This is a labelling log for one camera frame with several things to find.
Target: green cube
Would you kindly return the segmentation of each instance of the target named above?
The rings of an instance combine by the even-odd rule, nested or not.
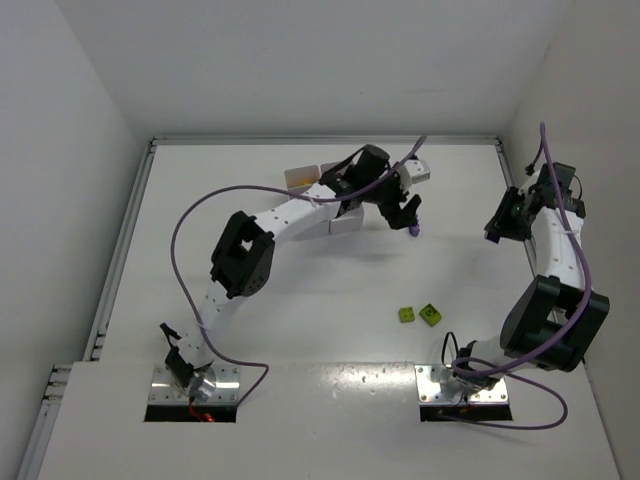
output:
[[[403,307],[398,311],[401,323],[413,322],[416,319],[416,314],[413,313],[413,307]]]
[[[440,312],[431,304],[420,310],[420,316],[429,324],[430,327],[435,327],[438,322],[442,320]]]

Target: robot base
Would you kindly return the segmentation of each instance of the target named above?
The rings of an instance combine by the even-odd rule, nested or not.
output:
[[[240,369],[235,365],[211,365],[201,377],[202,383],[190,392],[180,388],[164,365],[153,370],[145,422],[200,422],[190,412],[189,397],[195,400],[192,410],[212,422],[236,421],[236,404],[240,391]]]
[[[416,365],[420,421],[448,422],[513,420],[504,379],[491,390],[466,392],[444,365]]]

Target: white table surface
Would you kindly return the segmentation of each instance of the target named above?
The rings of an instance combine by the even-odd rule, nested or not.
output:
[[[394,157],[409,148],[380,146]],[[143,422],[153,364],[166,355],[158,325],[194,321],[168,255],[181,212],[219,187],[283,186],[285,169],[337,161],[358,147],[158,147],[100,362],[74,366],[39,478],[618,478],[582,366],[526,374],[567,399],[569,418],[557,429],[419,421],[413,368],[403,362],[437,362],[447,330],[461,344],[495,335],[531,281],[521,244],[483,239],[505,189],[491,145],[423,147],[432,178],[416,188],[418,238],[390,231],[367,208],[361,232],[277,250],[268,284],[219,341],[229,355],[273,367],[237,423]],[[198,302],[228,217],[281,201],[230,193],[194,212],[178,259]],[[399,323],[398,308],[426,303],[442,312],[439,325]],[[243,369],[243,389],[257,373]],[[508,388],[516,422],[559,415],[544,393],[512,381]]]

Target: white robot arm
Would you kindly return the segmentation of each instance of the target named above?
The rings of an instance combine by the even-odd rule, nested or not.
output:
[[[358,208],[361,203],[378,206],[392,229],[416,224],[420,197],[407,201],[412,185],[428,180],[426,162],[412,158],[396,173],[360,197],[340,201],[350,193],[379,179],[391,168],[389,155],[378,147],[366,145],[357,162],[355,154],[325,172],[305,196],[318,202],[293,198],[279,207],[248,216],[237,212],[229,219],[213,255],[211,282],[199,309],[202,325],[192,326],[171,347],[165,363],[183,387],[197,369],[211,363],[214,356],[203,342],[201,329],[215,340],[232,321],[233,315],[247,297],[257,293],[269,278],[273,253],[298,234],[322,222]],[[335,202],[323,202],[337,199]]]
[[[585,208],[569,190],[575,169],[555,163],[554,170],[562,193],[564,208],[572,233],[580,245]],[[565,230],[553,193],[549,169],[544,165],[520,189],[505,193],[495,216],[485,227],[487,239],[531,240],[535,245],[536,276],[508,315],[502,332],[485,341],[471,342],[460,350],[458,358],[478,358],[498,367],[513,362],[544,344],[561,325],[549,319],[552,312],[569,318],[585,290],[585,277],[576,251]],[[573,370],[581,361],[609,311],[609,299],[591,292],[580,321],[541,355],[520,368]],[[473,370],[475,365],[466,364]],[[472,390],[491,387],[504,373],[489,377],[459,379]]]

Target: rectangular hole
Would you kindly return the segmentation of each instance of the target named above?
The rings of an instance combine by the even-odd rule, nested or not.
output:
[[[193,410],[200,416],[206,414],[213,417],[215,423],[236,423],[235,407],[210,407],[206,405],[195,405]],[[189,412],[189,405],[148,405],[145,422],[178,422],[178,423],[206,423],[196,418]]]
[[[456,417],[474,422],[513,420],[509,405],[460,405],[420,407],[421,422],[451,422]]]

